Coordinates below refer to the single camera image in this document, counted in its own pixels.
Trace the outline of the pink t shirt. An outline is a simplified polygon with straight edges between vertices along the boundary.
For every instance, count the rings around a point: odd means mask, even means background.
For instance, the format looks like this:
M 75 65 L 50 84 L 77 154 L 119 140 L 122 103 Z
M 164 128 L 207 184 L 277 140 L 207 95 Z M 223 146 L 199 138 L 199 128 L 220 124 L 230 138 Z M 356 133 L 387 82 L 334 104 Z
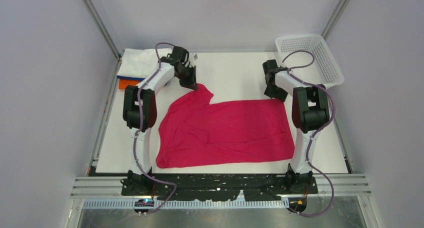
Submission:
M 175 100 L 158 128 L 161 169 L 289 160 L 295 144 L 286 108 L 275 99 L 212 103 L 200 84 Z

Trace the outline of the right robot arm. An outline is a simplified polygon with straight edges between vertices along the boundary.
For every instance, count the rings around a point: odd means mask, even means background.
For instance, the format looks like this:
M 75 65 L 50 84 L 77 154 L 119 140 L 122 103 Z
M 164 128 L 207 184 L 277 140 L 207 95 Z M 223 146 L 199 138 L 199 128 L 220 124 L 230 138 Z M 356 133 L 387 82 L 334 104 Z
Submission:
M 289 68 L 278 66 L 275 59 L 265 61 L 262 68 L 266 96 L 282 102 L 287 96 L 292 97 L 291 120 L 296 139 L 283 185 L 291 193 L 299 193 L 312 183 L 311 161 L 317 138 L 331 118 L 326 88 L 301 80 Z

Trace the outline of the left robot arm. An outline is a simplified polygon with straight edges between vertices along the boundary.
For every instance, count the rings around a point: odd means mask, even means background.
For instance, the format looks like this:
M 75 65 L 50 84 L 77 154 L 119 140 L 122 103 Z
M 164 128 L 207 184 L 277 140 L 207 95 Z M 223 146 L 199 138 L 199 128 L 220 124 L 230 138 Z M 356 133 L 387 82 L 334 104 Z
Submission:
M 157 65 L 152 73 L 124 90 L 122 117 L 134 132 L 133 163 L 127 177 L 121 180 L 124 195 L 151 195 L 158 183 L 152 175 L 150 137 L 158 117 L 156 96 L 159 91 L 173 78 L 177 78 L 183 88 L 198 90 L 196 66 L 191 63 L 187 49 L 174 45 L 166 55 L 160 55 L 157 48 L 154 52 Z

